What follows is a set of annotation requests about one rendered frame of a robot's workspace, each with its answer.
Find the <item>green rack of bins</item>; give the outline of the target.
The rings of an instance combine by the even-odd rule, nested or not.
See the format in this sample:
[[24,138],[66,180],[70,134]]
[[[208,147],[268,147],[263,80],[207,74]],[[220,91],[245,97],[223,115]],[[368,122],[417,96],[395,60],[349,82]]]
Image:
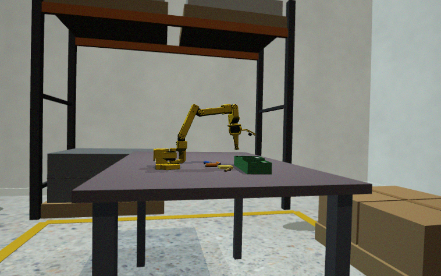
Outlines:
[[272,163],[259,156],[234,156],[234,165],[246,174],[272,174]]

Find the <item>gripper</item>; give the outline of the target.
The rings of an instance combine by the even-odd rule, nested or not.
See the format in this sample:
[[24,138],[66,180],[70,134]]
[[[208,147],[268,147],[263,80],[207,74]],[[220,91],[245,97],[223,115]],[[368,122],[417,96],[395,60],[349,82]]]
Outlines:
[[249,132],[249,134],[248,134],[249,136],[251,136],[252,133],[253,133],[253,135],[256,135],[254,132],[252,132],[248,129],[242,129],[241,124],[238,124],[238,123],[232,123],[228,126],[229,126],[229,133],[230,133],[230,135],[233,136],[234,146],[235,146],[236,150],[238,149],[238,146],[239,146],[239,135],[241,134],[241,131],[247,130],[247,132]]

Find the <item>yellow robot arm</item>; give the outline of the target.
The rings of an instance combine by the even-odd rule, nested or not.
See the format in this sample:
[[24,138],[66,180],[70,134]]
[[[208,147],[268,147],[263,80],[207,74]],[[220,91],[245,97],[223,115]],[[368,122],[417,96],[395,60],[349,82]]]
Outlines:
[[[193,104],[182,125],[183,129],[181,128],[177,136],[177,142],[176,142],[177,148],[170,148],[170,151],[168,148],[155,149],[155,158],[156,158],[155,169],[162,169],[162,170],[180,169],[180,164],[186,161],[187,141],[185,141],[185,137],[189,131],[189,128],[193,122],[195,115],[201,117],[201,116],[217,115],[217,114],[228,114],[229,124],[238,123],[240,120],[239,109],[236,104],[233,105],[225,104],[225,105],[221,105],[221,107],[219,108],[208,108],[208,109],[199,109],[199,106]],[[176,160],[177,153],[174,151],[179,152],[178,160]]]

